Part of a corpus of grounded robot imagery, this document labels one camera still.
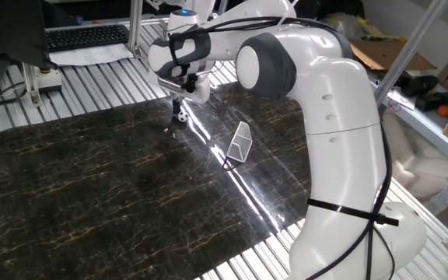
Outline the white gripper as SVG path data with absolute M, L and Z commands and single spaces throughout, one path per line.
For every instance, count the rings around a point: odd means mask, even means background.
M 189 74 L 184 77 L 160 78 L 155 72 L 149 71 L 149 82 L 166 90 L 174 98 L 188 98 L 197 103 L 205 103 L 210 96 L 209 72 Z M 181 112 L 181 99 L 172 100 L 173 116 Z

